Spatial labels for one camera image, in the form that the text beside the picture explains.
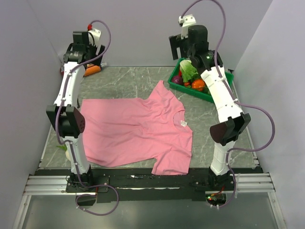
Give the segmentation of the pink t-shirt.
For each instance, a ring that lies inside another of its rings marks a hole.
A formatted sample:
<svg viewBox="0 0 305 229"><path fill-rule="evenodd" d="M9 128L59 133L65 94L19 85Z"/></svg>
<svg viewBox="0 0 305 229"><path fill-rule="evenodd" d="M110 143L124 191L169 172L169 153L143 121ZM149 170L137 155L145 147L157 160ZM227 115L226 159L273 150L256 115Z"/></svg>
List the pink t-shirt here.
<svg viewBox="0 0 305 229"><path fill-rule="evenodd" d="M180 121L184 105L159 81L147 99L84 99L84 151L88 161L118 167L154 158L154 175L185 175L193 132Z"/></svg>

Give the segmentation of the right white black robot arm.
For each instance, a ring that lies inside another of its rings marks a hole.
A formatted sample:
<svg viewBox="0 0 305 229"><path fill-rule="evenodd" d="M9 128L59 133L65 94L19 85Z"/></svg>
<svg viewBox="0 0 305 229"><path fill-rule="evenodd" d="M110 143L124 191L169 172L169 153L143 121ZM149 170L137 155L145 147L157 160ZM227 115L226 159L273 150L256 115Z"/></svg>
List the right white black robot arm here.
<svg viewBox="0 0 305 229"><path fill-rule="evenodd" d="M177 49L180 49L182 57L190 59L209 89L218 113L219 123L210 127L214 153L206 184L213 190L230 187L233 178L229 172L229 149L234 147L239 135L249 124L250 115L244 114L235 103L222 59L217 51L209 49L205 26L183 26L181 34L171 36L169 40L173 59L178 58Z"/></svg>

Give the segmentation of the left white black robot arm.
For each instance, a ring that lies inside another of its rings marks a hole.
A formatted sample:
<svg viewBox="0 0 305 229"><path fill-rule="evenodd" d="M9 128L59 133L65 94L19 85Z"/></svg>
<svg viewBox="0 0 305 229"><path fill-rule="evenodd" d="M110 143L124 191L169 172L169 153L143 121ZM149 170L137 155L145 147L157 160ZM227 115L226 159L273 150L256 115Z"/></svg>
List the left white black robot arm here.
<svg viewBox="0 0 305 229"><path fill-rule="evenodd" d="M88 65L102 61L105 47L99 42L101 34L98 29L73 32L73 42L63 56L63 80L58 96L46 109L57 140L66 147L66 157L71 163L67 179L70 191L88 192L94 187L91 166L84 152L85 118L79 111L78 95Z"/></svg>

